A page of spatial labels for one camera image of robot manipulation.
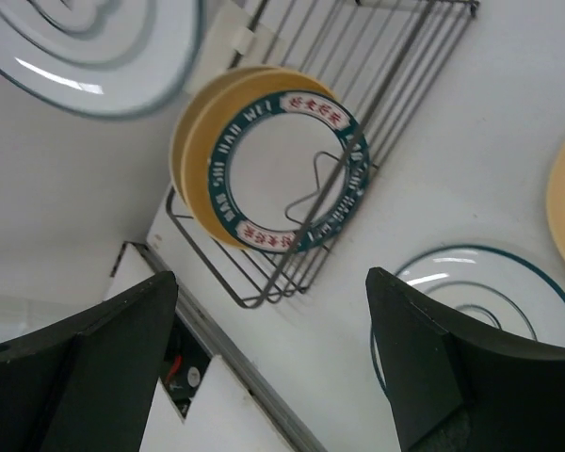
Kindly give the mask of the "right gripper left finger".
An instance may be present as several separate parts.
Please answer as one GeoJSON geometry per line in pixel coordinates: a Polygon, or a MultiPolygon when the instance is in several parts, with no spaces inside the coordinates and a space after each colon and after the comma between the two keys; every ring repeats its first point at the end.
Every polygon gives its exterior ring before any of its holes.
{"type": "Polygon", "coordinates": [[[0,451],[137,451],[175,317],[163,271],[0,343],[0,451]]]}

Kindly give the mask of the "white plate green outline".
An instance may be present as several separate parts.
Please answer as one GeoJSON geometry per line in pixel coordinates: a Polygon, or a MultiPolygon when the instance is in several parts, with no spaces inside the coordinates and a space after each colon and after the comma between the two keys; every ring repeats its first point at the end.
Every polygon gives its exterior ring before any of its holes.
{"type": "Polygon", "coordinates": [[[414,256],[393,275],[489,326],[565,347],[565,291],[517,254],[478,244],[442,246],[414,256]]]}

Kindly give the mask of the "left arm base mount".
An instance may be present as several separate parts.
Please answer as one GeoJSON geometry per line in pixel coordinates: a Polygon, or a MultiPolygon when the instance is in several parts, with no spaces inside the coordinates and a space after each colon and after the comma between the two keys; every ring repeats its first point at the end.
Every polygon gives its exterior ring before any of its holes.
{"type": "Polygon", "coordinates": [[[210,361],[186,324],[175,316],[160,367],[160,379],[183,419],[188,415],[210,361]]]}

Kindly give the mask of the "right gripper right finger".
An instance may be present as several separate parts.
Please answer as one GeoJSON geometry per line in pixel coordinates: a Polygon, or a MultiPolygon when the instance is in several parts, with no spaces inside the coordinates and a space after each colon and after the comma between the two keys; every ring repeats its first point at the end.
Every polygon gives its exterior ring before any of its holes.
{"type": "Polygon", "coordinates": [[[565,347],[500,331],[380,267],[365,287],[403,451],[565,451],[565,347]]]}

